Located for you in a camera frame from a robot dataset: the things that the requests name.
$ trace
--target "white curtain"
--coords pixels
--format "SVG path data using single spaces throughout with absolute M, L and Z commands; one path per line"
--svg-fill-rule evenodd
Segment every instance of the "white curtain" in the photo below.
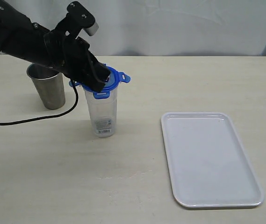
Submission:
M 7 0 L 48 28 L 72 0 Z M 260 55 L 266 0 L 79 0 L 96 18 L 96 55 Z

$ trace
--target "white table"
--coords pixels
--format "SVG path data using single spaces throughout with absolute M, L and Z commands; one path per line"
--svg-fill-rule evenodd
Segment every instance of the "white table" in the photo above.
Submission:
M 160 117 L 165 112 L 228 114 L 266 195 L 266 58 L 99 57 L 125 71 L 118 130 L 91 132 L 80 89 L 78 108 L 59 118 L 0 127 L 0 224 L 266 223 L 264 204 L 249 210 L 186 210 L 172 196 Z M 29 63 L 0 56 L 0 121 L 46 110 L 26 76 Z

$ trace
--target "plastic tray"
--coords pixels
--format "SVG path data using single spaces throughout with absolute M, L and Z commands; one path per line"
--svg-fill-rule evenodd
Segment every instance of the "plastic tray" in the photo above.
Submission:
M 227 115 L 170 112 L 161 122 L 178 203 L 189 208 L 262 204 L 263 191 Z

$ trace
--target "metal cup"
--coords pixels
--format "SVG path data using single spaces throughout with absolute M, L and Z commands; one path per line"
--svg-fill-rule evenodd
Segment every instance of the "metal cup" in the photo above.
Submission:
M 59 109 L 65 104 L 63 75 L 57 71 L 32 64 L 27 69 L 35 88 L 43 102 L 50 109 Z

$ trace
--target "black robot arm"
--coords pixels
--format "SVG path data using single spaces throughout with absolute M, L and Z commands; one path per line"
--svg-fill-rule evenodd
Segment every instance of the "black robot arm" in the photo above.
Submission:
M 110 71 L 89 51 L 90 45 L 78 37 L 82 29 L 94 35 L 98 25 L 77 1 L 67 11 L 56 28 L 48 30 L 0 0 L 0 52 L 62 72 L 100 92 Z

